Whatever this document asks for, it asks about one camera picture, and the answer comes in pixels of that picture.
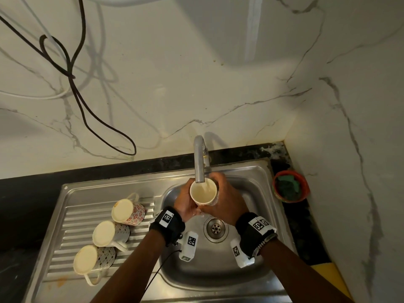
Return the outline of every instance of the white cable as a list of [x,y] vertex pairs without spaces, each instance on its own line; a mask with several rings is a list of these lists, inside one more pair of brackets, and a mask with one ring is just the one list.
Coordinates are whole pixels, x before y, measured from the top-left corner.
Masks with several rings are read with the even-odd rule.
[[[53,40],[52,35],[49,33],[49,31],[46,29],[46,27],[43,25],[42,21],[38,18],[38,16],[35,14],[35,12],[32,10],[32,8],[29,6],[26,0],[20,0],[21,3],[27,8],[27,10],[30,12],[30,14],[33,16],[33,18],[37,21],[37,23],[41,26],[43,32],[45,35],[48,37],[48,40],[51,41],[51,43],[55,46],[56,50],[58,51],[59,55],[61,56],[62,59],[66,60],[64,54],[62,53],[62,50],[60,49],[59,45],[56,44],[56,42]],[[63,92],[59,94],[55,94],[53,96],[23,96],[20,94],[13,94],[10,92],[2,91],[0,90],[0,94],[5,94],[8,96],[13,96],[17,98],[23,98],[23,99],[31,99],[31,100],[51,100],[51,99],[57,99],[65,94],[67,94],[70,91],[70,86],[65,89]]]

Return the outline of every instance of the black granite countertop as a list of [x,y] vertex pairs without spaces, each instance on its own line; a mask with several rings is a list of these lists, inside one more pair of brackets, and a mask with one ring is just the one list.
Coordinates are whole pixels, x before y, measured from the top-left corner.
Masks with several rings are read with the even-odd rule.
[[[273,174],[291,168],[282,142],[209,152],[211,165],[270,160]],[[61,186],[194,167],[193,153],[137,162],[0,180],[0,298],[20,303],[30,280]],[[310,216],[307,200],[283,203],[296,249],[308,265],[329,262]]]

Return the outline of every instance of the forearm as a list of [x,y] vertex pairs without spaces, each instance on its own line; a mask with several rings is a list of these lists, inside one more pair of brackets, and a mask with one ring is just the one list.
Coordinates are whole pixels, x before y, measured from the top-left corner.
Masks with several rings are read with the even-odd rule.
[[139,302],[164,246],[163,236],[150,230],[91,303]]
[[351,299],[306,265],[279,240],[269,241],[260,250],[260,254],[293,303],[352,303]]

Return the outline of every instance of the wristband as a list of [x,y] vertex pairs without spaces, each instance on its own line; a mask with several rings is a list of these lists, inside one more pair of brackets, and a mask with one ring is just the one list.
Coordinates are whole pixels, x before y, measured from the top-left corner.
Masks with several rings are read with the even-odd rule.
[[241,236],[240,248],[248,257],[259,255],[260,249],[271,239],[276,238],[274,228],[265,218],[255,213],[244,213],[235,227]]
[[185,230],[185,223],[182,221],[180,214],[171,206],[166,206],[151,221],[149,230],[155,229],[163,235],[166,246],[174,244],[182,236]]

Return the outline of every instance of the marble wall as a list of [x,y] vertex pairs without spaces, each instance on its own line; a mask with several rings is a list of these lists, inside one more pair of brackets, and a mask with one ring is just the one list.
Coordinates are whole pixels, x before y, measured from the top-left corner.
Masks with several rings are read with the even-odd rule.
[[404,0],[363,0],[285,143],[356,302],[404,297]]
[[[27,0],[73,54],[77,0]],[[0,94],[0,178],[281,141],[361,0],[159,0],[109,7],[84,0],[87,37],[73,73],[92,110],[136,143],[100,142],[71,94]],[[1,14],[32,42],[43,34],[18,0]],[[0,24],[0,90],[50,96],[67,79]],[[58,62],[63,60],[50,51]],[[114,146],[128,141],[89,124]]]

